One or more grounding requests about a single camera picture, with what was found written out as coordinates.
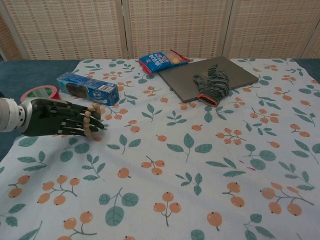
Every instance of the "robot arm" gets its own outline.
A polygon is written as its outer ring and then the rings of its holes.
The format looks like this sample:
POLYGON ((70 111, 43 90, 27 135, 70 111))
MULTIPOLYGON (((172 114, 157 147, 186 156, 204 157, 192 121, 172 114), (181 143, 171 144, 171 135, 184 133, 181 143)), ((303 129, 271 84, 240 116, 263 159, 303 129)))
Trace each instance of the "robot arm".
MULTIPOLYGON (((28 98, 18 105, 12 99, 0 98, 0 133, 18 129, 30 137, 55 134, 85 136, 86 111, 88 107, 62 100, 28 98)), ((97 111, 91 111, 87 119, 90 120, 90 131, 104 128, 97 111)))

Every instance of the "blue box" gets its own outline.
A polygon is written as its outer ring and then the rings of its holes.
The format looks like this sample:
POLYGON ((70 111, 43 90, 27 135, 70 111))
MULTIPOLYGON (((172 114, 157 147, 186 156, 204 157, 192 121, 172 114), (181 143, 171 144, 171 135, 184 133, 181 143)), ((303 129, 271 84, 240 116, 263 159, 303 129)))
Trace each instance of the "blue box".
POLYGON ((112 106, 119 101, 118 86, 70 72, 57 78, 60 91, 92 102, 112 106))

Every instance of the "snack bag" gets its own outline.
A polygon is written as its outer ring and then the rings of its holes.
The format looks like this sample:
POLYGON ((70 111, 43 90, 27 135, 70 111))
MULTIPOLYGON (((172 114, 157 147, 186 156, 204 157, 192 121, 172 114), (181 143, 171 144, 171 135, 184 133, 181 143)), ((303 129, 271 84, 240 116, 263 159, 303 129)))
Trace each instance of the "snack bag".
POLYGON ((163 69, 168 69, 184 64, 188 64, 190 60, 176 51, 159 51, 139 58, 139 64, 143 70, 151 75, 163 69))

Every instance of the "woven screen panel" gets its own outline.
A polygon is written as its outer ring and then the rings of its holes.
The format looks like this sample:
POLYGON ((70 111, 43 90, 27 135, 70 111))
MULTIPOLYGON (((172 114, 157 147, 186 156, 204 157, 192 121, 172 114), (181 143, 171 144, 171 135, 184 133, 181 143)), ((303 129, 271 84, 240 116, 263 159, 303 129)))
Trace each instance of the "woven screen panel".
POLYGON ((122 58, 115 0, 3 0, 30 59, 122 58))
POLYGON ((194 58, 221 55, 228 0, 128 1, 133 57, 169 49, 194 58))
POLYGON ((0 48, 4 53, 4 58, 7 60, 20 60, 22 56, 17 48, 17 45, 8 29, 7 24, 0 15, 0 48))
POLYGON ((319 0, 236 0, 223 55, 299 58, 318 22, 319 0))
POLYGON ((310 49, 307 51, 305 58, 308 59, 320 59, 320 30, 315 32, 314 41, 311 43, 310 49))

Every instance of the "red tape roll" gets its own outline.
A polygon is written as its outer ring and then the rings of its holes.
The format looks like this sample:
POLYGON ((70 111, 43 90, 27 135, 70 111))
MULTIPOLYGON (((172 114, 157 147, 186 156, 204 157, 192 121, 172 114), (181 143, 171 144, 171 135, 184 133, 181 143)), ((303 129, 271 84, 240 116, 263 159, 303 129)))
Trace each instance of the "red tape roll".
POLYGON ((61 100, 57 88, 52 85, 37 86, 35 88, 32 88, 21 96, 20 101, 23 102, 26 98, 46 98, 61 100))

